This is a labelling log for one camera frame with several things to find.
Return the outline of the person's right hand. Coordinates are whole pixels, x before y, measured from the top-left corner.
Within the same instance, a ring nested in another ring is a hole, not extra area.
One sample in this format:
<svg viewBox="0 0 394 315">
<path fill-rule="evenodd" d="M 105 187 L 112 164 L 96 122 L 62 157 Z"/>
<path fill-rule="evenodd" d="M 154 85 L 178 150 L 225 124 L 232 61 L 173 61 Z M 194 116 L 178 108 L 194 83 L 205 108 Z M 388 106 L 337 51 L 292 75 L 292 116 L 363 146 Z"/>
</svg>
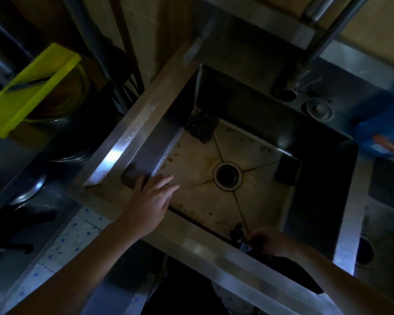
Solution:
<svg viewBox="0 0 394 315">
<path fill-rule="evenodd" d="M 268 249 L 269 249 L 270 253 L 267 253 L 267 254 L 273 255 L 273 256 L 278 256 L 278 257 L 285 257 L 285 258 L 289 258 L 289 259 L 293 258 L 295 250 L 297 249 L 297 244 L 295 243 L 295 241 L 293 241 L 291 238 L 289 238 L 287 235 L 285 235 L 279 229 L 277 229 L 276 227 L 273 227 L 273 226 L 264 226 L 264 227 L 257 228 L 255 230 L 258 230 L 261 228 L 270 228 L 271 229 L 271 235 L 270 235 L 269 244 L 268 244 Z"/>
</svg>

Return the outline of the small dark bottle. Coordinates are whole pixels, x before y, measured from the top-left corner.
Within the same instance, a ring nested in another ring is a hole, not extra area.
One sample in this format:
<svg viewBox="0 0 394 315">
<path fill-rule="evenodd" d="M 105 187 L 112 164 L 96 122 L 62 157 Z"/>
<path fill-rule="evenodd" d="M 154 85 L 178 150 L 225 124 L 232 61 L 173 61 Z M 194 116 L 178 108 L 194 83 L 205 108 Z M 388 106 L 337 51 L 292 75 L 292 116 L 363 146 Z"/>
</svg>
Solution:
<svg viewBox="0 0 394 315">
<path fill-rule="evenodd" d="M 235 225 L 235 227 L 230 231 L 229 236 L 231 238 L 232 245 L 236 249 L 239 249 L 245 254 L 248 254 L 252 251 L 252 247 L 246 241 L 242 222 L 238 222 Z"/>
</svg>

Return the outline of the person's left forearm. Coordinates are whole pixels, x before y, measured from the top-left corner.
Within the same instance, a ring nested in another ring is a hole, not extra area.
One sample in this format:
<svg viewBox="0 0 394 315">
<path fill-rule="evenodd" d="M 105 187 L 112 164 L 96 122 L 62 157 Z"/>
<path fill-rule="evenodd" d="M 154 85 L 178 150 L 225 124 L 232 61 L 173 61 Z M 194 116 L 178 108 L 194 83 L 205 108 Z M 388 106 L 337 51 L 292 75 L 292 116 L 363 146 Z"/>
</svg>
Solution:
<svg viewBox="0 0 394 315">
<path fill-rule="evenodd" d="M 146 233 L 145 224 L 138 220 L 111 223 L 6 315 L 79 315 L 122 254 Z"/>
</svg>

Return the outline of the person's right forearm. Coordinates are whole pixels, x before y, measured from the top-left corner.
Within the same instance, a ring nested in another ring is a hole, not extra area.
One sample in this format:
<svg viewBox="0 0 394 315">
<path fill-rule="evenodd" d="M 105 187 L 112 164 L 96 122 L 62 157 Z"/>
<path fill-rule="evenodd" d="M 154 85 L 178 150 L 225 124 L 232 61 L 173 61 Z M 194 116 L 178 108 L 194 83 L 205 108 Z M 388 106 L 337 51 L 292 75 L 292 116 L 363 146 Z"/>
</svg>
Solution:
<svg viewBox="0 0 394 315">
<path fill-rule="evenodd" d="M 306 270 L 344 315 L 394 315 L 394 301 L 345 272 L 316 250 L 287 247 L 284 255 Z"/>
</svg>

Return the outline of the dark flat sponge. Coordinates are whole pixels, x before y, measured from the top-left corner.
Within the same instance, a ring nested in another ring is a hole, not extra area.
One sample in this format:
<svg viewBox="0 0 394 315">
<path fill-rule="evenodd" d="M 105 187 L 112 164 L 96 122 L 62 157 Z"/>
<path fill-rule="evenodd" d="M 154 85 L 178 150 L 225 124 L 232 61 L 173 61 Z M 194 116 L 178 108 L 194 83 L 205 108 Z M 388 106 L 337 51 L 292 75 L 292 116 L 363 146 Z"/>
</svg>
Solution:
<svg viewBox="0 0 394 315">
<path fill-rule="evenodd" d="M 148 168 L 141 167 L 138 163 L 130 163 L 121 173 L 121 183 L 133 190 L 140 176 L 144 176 L 144 182 L 147 182 L 150 174 Z"/>
</svg>

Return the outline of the dark scouring pad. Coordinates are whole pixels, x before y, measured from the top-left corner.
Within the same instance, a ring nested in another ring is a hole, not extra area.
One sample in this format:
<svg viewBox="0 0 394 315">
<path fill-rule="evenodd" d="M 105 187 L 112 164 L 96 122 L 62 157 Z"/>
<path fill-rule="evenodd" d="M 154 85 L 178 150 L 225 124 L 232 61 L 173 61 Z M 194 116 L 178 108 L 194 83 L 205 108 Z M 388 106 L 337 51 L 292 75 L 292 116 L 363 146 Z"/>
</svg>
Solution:
<svg viewBox="0 0 394 315">
<path fill-rule="evenodd" d="M 199 110 L 194 111 L 182 125 L 192 137 L 203 144 L 207 144 L 212 140 L 214 131 L 219 126 L 219 123 L 220 120 L 217 116 Z"/>
</svg>

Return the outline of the black rectangular sponge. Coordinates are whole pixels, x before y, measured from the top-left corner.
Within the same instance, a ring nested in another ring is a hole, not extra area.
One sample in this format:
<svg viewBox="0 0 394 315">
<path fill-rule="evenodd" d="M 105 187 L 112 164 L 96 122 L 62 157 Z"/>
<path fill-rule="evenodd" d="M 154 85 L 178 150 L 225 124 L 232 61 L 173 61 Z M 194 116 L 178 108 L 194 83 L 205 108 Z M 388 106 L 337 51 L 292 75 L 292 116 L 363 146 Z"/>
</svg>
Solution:
<svg viewBox="0 0 394 315">
<path fill-rule="evenodd" d="M 274 173 L 274 179 L 284 185 L 292 187 L 295 184 L 299 167 L 299 160 L 284 154 L 278 162 L 277 169 Z"/>
</svg>

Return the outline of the person's black clothing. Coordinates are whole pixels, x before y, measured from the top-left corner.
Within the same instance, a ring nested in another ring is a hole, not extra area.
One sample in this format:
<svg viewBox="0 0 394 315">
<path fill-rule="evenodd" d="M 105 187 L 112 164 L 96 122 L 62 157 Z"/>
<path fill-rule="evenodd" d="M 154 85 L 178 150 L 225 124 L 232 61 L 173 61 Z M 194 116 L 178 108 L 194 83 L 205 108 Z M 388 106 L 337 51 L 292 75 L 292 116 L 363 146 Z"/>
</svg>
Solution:
<svg viewBox="0 0 394 315">
<path fill-rule="evenodd" d="M 140 315 L 230 315 L 208 278 L 171 257 L 167 272 Z"/>
</svg>

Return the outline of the steel pot lid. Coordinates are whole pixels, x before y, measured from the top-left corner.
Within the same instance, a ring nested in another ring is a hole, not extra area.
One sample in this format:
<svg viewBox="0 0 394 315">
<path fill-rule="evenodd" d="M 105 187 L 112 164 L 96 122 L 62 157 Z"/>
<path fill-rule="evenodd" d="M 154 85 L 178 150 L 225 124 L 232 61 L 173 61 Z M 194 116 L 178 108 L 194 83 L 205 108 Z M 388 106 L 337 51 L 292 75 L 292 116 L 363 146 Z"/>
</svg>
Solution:
<svg viewBox="0 0 394 315">
<path fill-rule="evenodd" d="M 29 200 L 42 189 L 46 178 L 46 170 L 39 170 L 35 172 L 22 184 L 20 191 L 11 199 L 11 201 L 8 202 L 7 205 L 14 206 Z"/>
</svg>

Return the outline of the round steel sink plug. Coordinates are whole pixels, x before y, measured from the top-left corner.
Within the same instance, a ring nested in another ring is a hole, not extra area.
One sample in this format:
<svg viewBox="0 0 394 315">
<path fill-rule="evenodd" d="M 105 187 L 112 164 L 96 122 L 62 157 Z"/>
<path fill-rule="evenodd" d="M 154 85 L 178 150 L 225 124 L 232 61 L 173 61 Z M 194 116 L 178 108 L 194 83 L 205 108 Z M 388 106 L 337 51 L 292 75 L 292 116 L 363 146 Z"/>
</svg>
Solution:
<svg viewBox="0 0 394 315">
<path fill-rule="evenodd" d="M 321 123 L 331 122 L 334 118 L 333 107 L 319 97 L 312 97 L 307 100 L 306 110 L 310 117 Z"/>
</svg>

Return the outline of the yellow cutting board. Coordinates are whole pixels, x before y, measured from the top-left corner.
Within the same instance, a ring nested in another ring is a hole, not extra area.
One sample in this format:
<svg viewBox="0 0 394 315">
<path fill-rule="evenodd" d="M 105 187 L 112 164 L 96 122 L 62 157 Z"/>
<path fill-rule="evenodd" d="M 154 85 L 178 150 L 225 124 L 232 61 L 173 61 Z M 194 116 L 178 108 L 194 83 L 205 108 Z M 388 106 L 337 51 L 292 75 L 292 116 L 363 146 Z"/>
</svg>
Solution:
<svg viewBox="0 0 394 315">
<path fill-rule="evenodd" d="M 81 56 L 51 43 L 0 91 L 0 138 L 6 138 L 81 61 Z M 12 85 L 53 75 L 45 84 L 6 93 Z"/>
</svg>

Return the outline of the dark kitchen knife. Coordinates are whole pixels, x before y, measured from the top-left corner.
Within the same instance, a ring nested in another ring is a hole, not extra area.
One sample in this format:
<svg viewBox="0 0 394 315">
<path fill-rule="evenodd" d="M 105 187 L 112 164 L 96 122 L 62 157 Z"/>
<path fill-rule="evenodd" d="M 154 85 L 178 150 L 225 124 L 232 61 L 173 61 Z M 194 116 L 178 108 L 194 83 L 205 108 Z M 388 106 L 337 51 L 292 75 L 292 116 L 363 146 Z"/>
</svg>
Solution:
<svg viewBox="0 0 394 315">
<path fill-rule="evenodd" d="M 53 77 L 53 75 L 49 75 L 49 76 L 42 77 L 42 78 L 39 78 L 39 79 L 29 80 L 29 81 L 26 81 L 26 82 L 22 82 L 22 83 L 18 83 L 18 84 L 12 85 L 11 87 L 9 87 L 7 89 L 6 93 L 11 93 L 11 92 L 24 90 L 24 89 L 28 89 L 28 88 L 32 88 L 32 87 L 35 87 L 35 86 L 39 86 L 39 85 L 45 84 L 52 77 Z"/>
</svg>

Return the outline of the blue detergent packet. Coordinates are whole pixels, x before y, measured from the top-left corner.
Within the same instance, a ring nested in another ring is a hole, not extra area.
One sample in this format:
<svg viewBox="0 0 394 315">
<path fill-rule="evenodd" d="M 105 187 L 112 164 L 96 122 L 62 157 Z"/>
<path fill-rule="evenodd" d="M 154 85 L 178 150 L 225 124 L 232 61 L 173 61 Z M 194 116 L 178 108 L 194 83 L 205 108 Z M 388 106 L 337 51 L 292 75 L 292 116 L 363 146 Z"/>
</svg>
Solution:
<svg viewBox="0 0 394 315">
<path fill-rule="evenodd" d="M 394 83 L 353 110 L 351 133 L 363 151 L 376 157 L 394 157 Z"/>
</svg>

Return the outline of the steel faucet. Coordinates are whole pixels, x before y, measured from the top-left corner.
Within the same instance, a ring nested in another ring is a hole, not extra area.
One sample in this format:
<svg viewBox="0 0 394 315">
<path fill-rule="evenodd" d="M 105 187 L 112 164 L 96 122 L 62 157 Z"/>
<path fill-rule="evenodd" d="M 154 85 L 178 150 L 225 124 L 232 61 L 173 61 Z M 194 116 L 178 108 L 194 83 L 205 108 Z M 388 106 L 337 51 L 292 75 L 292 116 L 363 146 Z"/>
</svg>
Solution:
<svg viewBox="0 0 394 315">
<path fill-rule="evenodd" d="M 303 84 L 303 80 L 311 72 L 314 61 L 367 2 L 368 0 L 350 0 L 330 26 L 320 36 L 312 39 L 298 60 L 289 64 L 280 73 L 271 92 L 274 98 L 282 102 L 292 102 L 296 99 L 300 89 L 309 86 L 309 83 Z"/>
</svg>

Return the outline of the steel rack frame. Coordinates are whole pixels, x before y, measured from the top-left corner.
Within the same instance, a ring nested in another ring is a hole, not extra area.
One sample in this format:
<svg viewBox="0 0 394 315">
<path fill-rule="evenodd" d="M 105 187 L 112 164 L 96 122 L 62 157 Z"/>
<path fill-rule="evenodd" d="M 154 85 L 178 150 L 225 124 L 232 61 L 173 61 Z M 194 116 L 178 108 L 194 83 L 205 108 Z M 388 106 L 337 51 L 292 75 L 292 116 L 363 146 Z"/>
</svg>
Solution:
<svg viewBox="0 0 394 315">
<path fill-rule="evenodd" d="M 93 20 L 84 0 L 62 0 L 104 77 L 110 81 L 115 100 L 123 115 L 144 92 L 135 58 L 116 47 Z"/>
</svg>

